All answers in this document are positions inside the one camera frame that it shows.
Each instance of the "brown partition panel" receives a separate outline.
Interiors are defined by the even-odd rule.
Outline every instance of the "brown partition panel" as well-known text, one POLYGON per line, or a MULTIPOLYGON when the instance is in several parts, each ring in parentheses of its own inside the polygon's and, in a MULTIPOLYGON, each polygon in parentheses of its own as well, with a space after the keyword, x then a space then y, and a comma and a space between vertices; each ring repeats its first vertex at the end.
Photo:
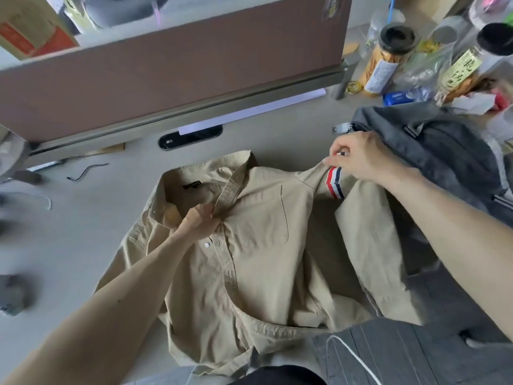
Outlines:
POLYGON ((351 0, 282 0, 0 72, 0 124, 47 142, 338 64, 351 0))

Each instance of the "person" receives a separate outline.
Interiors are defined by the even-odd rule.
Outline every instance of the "person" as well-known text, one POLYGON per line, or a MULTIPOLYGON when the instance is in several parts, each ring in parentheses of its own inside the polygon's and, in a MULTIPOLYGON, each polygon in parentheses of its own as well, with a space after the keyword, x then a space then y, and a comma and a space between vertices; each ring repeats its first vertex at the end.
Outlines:
MULTIPOLYGON (((326 165, 374 181, 395 196, 456 281, 511 338, 513 230, 429 182, 419 170, 404 166, 373 132, 340 136, 329 153, 326 165)), ((212 205, 190 209, 161 246, 64 320, 3 385, 121 383, 157 317, 181 258, 219 224, 212 210, 212 205)), ((324 383, 307 369, 288 365, 260 368, 238 381, 324 383)))

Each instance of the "black cord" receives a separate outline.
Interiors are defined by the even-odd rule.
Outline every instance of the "black cord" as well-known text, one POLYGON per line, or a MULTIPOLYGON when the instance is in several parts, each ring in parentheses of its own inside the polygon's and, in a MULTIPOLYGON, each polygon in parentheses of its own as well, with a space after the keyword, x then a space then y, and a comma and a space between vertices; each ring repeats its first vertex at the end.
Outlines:
POLYGON ((90 169, 91 167, 106 166, 106 165, 108 165, 108 163, 103 163, 103 164, 101 164, 101 165, 91 165, 91 166, 88 166, 88 167, 86 167, 86 169, 82 172, 82 174, 80 174, 80 177, 75 178, 75 179, 73 179, 73 178, 71 178, 71 177, 66 177, 66 179, 68 179, 68 180, 70 180, 70 181, 80 181, 80 180, 82 179, 82 177, 83 177, 84 175, 86 175, 86 173, 89 171, 89 169, 90 169))

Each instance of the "person's left arm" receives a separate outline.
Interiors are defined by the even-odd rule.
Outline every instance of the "person's left arm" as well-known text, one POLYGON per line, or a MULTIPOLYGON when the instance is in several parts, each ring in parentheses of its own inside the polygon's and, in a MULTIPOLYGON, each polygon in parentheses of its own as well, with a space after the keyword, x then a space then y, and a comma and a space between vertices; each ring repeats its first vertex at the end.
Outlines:
POLYGON ((121 383, 185 252, 219 224, 212 211, 212 205, 190 209, 176 232, 64 320, 3 385, 121 383))

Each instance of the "chest pocket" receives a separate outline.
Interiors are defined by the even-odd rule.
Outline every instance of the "chest pocket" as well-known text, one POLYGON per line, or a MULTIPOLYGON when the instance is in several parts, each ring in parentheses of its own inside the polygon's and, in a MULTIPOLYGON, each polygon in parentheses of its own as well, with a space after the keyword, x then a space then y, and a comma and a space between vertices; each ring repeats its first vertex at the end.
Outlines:
POLYGON ((288 226, 282 201, 282 186, 240 197, 224 219, 228 248, 234 256, 248 250, 283 245, 288 226))

